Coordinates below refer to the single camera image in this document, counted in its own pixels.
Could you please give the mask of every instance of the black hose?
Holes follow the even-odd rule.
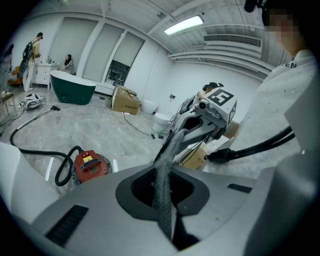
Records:
[[[17,131],[19,131],[18,129],[15,129],[13,131],[13,133],[11,134],[10,136],[10,143],[12,146],[15,146],[17,147],[15,144],[14,144],[14,136],[15,134],[17,133]],[[64,158],[62,164],[60,165],[58,171],[56,172],[55,174],[55,184],[59,187],[62,187],[64,186],[65,184],[68,183],[68,181],[70,180],[71,178],[71,175],[72,175],[72,166],[74,164],[74,162],[72,161],[72,159],[70,158],[70,156],[72,155],[72,153],[75,151],[75,150],[78,150],[79,151],[79,154],[83,152],[83,149],[80,147],[80,146],[74,146],[68,153],[68,155],[66,155],[65,153],[61,153],[61,152],[57,152],[57,151],[40,151],[40,150],[27,150],[27,149],[23,149],[23,148],[19,148],[17,147],[22,153],[27,153],[27,154],[36,154],[36,155],[56,155],[56,156],[61,156]],[[60,174],[61,174],[61,171],[63,170],[66,162],[69,162],[69,172],[67,174],[67,176],[64,178],[63,181],[59,181],[59,177],[60,177]]]
[[[257,149],[253,149],[251,151],[247,151],[245,153],[241,153],[239,154],[238,151],[235,151],[232,153],[232,155],[230,156],[230,160],[234,160],[234,159],[239,159],[239,158],[244,158],[244,157],[247,157],[247,156],[251,156],[251,155],[254,155],[254,154],[257,154],[257,153],[261,153],[261,152],[264,152],[264,151],[267,151],[267,150],[271,150],[271,149],[274,149],[276,147],[279,147],[281,146],[282,144],[284,143],[287,143],[288,141],[292,140],[293,138],[295,137],[295,134],[292,133],[290,134],[289,136],[275,142],[274,144],[271,144],[271,145],[266,145],[264,147],[260,147],[260,148],[257,148]]]
[[[269,147],[270,145],[278,142],[279,140],[283,139],[285,136],[287,136],[291,132],[292,132],[292,128],[290,126],[288,126],[284,130],[282,130],[278,134],[276,134],[275,136],[273,136],[273,137],[271,137],[271,138],[269,138],[269,139],[267,139],[257,145],[235,151],[233,155],[240,155],[240,154],[242,155],[242,154],[246,154],[246,153],[249,153],[252,151],[258,151],[260,149],[264,149],[264,148]]]

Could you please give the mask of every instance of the fluorescent light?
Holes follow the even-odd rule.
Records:
[[[172,27],[169,27],[164,31],[168,36],[172,35],[173,33],[176,33],[180,30],[185,30],[187,28],[194,27],[196,25],[201,25],[203,24],[204,21],[200,16],[194,16],[192,18],[188,18],[184,21],[179,22],[178,24],[173,25]]]

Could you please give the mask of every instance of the freestanding bathtub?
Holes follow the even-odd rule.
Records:
[[[88,104],[95,92],[96,84],[75,75],[53,70],[51,83],[55,95],[62,103]]]

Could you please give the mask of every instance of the small table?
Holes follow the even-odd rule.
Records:
[[[12,101],[13,101],[13,108],[14,108],[15,115],[18,116],[17,110],[16,110],[15,94],[14,93],[10,93],[10,95],[6,95],[4,98],[2,98],[0,95],[2,111],[5,112],[5,109],[4,109],[4,103],[5,103],[6,112],[7,112],[7,115],[9,116],[9,111],[8,111],[8,106],[7,106],[6,101],[9,100],[10,98],[12,98]]]

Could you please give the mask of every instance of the toilet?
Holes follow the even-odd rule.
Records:
[[[143,99],[141,104],[141,110],[148,114],[153,114],[158,107],[158,102],[153,102],[149,99]]]
[[[170,117],[166,116],[165,114],[155,113],[153,116],[153,125],[152,130],[155,132],[162,132],[164,134],[168,134],[170,131],[170,127],[167,126],[170,124]]]

